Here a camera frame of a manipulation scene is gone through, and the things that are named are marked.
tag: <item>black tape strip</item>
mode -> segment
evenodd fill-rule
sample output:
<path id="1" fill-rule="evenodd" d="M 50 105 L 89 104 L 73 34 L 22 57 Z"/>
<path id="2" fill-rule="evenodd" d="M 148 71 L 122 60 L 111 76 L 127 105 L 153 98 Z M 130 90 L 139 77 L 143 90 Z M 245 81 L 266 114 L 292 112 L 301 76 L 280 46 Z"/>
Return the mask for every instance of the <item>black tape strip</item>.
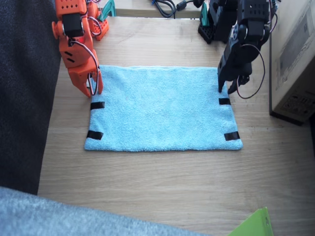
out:
<path id="1" fill-rule="evenodd" d="M 105 107 L 105 102 L 92 102 L 91 103 L 91 110 L 93 109 L 101 109 Z"/>
<path id="2" fill-rule="evenodd" d="M 233 133 L 227 133 L 227 134 L 224 134 L 225 136 L 225 140 L 226 141 L 231 141 L 231 140 L 237 140 L 237 139 L 240 139 L 240 135 L 238 134 L 238 132 L 233 132 Z"/>
<path id="3" fill-rule="evenodd" d="M 88 131 L 87 138 L 101 140 L 102 137 L 103 137 L 103 133 L 101 132 L 96 132 L 96 131 L 91 131 L 91 130 Z"/>
<path id="4" fill-rule="evenodd" d="M 231 105 L 229 98 L 219 98 L 219 104 L 220 105 Z"/>

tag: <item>wooden surface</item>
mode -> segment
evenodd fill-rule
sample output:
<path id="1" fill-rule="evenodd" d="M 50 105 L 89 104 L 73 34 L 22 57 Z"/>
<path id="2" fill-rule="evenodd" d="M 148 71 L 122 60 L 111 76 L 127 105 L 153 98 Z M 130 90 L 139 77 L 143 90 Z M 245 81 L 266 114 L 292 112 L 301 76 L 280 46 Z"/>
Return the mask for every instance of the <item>wooden surface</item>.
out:
<path id="1" fill-rule="evenodd" d="M 217 67 L 225 48 L 203 41 L 198 20 L 116 17 L 109 24 L 94 44 L 100 64 Z M 268 45 L 262 48 L 266 65 Z M 255 97 L 230 96 L 241 151 L 87 152 L 90 101 L 72 85 L 62 62 L 39 195 L 216 236 L 266 206 L 275 235 L 315 235 L 310 128 L 269 116 L 266 70 Z M 261 76 L 257 59 L 242 93 L 251 94 Z"/>
<path id="2" fill-rule="evenodd" d="M 100 2 L 100 7 L 104 7 L 106 0 Z M 173 0 L 175 5 L 181 0 Z M 161 8 L 166 12 L 170 12 L 170 8 L 165 4 L 160 4 Z M 152 0 L 115 0 L 117 16 L 130 17 L 162 17 L 155 5 L 152 5 Z M 187 3 L 187 7 L 176 13 L 176 18 L 198 18 L 200 17 L 200 8 L 196 8 L 192 2 Z"/>

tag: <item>black cable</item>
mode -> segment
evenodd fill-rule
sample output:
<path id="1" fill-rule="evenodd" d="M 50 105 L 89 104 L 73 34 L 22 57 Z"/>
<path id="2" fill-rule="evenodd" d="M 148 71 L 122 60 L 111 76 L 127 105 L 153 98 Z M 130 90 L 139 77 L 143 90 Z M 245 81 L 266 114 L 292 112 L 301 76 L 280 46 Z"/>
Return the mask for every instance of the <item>black cable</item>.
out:
<path id="1" fill-rule="evenodd" d="M 261 88 L 261 86 L 262 86 L 262 83 L 264 82 L 264 78 L 265 78 L 265 74 L 266 74 L 266 68 L 265 68 L 265 61 L 264 61 L 264 58 L 262 58 L 262 55 L 261 55 L 261 53 L 260 53 L 260 50 L 259 50 L 256 46 L 254 46 L 254 45 L 252 45 L 252 44 L 244 44 L 244 45 L 242 45 L 241 47 L 244 47 L 244 46 L 251 46 L 251 47 L 254 47 L 254 48 L 259 52 L 259 55 L 260 55 L 261 60 L 262 60 L 262 65 L 263 65 L 263 67 L 264 67 L 264 74 L 263 74 L 263 76 L 262 76 L 262 79 L 261 79 L 261 83 L 260 83 L 260 85 L 259 85 L 259 88 L 257 89 L 257 91 L 256 91 L 253 95 L 251 95 L 251 96 L 249 96 L 249 97 L 243 97 L 243 96 L 240 94 L 240 91 L 239 91 L 239 84 L 238 84 L 238 79 L 239 79 L 239 77 L 237 78 L 237 81 L 236 81 L 236 84 L 237 84 L 237 94 L 238 94 L 242 99 L 249 99 L 249 98 L 254 97 L 254 96 L 258 93 L 258 91 L 260 90 L 260 88 Z"/>
<path id="2" fill-rule="evenodd" d="M 175 13 L 177 11 L 183 10 L 186 7 L 186 4 L 189 2 L 193 2 L 193 0 L 188 0 L 188 1 L 184 0 L 180 2 L 179 4 L 177 4 L 177 6 L 175 6 L 175 3 L 172 0 L 153 0 L 153 3 L 157 6 L 158 11 L 161 13 L 163 17 L 170 18 L 174 16 L 174 19 L 175 19 Z M 167 13 L 166 11 L 164 11 L 159 5 L 159 3 L 169 6 L 171 8 L 171 13 Z"/>
<path id="3" fill-rule="evenodd" d="M 171 8 L 171 13 L 165 12 L 159 5 L 159 3 L 168 5 Z M 170 18 L 174 16 L 175 19 L 175 13 L 177 11 L 176 6 L 172 0 L 155 0 L 154 4 L 157 6 L 158 11 L 161 13 L 161 15 L 165 18 Z"/>

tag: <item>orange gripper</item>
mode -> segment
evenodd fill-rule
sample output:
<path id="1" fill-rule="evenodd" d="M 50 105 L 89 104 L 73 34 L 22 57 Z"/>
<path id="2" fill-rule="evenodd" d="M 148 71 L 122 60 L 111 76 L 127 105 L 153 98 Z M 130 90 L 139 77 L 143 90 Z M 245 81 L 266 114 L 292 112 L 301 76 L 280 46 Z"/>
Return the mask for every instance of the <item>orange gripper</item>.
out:
<path id="1" fill-rule="evenodd" d="M 87 89 L 86 82 L 88 77 L 92 77 L 96 82 L 97 67 L 99 67 L 96 51 L 93 48 L 92 37 L 100 41 L 109 29 L 108 22 L 99 22 L 98 24 L 92 19 L 97 20 L 101 12 L 98 10 L 94 2 L 86 4 L 86 0 L 55 0 L 56 13 L 58 22 L 52 23 L 53 34 L 56 39 L 59 39 L 59 50 L 63 58 L 63 62 L 68 69 L 70 79 L 74 86 L 81 90 L 87 97 L 91 96 L 90 91 Z M 79 13 L 81 15 L 82 26 L 84 35 L 72 38 L 83 45 L 94 55 L 97 65 L 90 53 L 82 46 L 76 43 L 69 44 L 69 37 L 64 33 L 63 28 L 63 15 Z M 98 93 L 103 91 L 102 75 L 98 70 Z"/>

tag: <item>green object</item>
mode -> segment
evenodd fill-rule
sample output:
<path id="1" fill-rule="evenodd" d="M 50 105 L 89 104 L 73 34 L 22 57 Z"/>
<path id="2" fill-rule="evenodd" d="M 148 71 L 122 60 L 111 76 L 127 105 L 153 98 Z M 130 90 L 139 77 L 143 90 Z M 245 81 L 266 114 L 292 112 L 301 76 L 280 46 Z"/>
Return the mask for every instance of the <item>green object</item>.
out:
<path id="1" fill-rule="evenodd" d="M 115 9 L 114 0 L 108 0 L 108 2 L 104 6 L 102 13 L 98 17 L 98 19 L 100 21 L 104 22 L 106 20 L 107 16 L 116 16 L 116 9 Z"/>
<path id="2" fill-rule="evenodd" d="M 210 26 L 207 12 L 207 4 L 203 2 L 200 14 L 200 20 L 202 22 L 202 26 Z"/>
<path id="3" fill-rule="evenodd" d="M 228 236 L 273 236 L 266 207 L 258 209 Z"/>

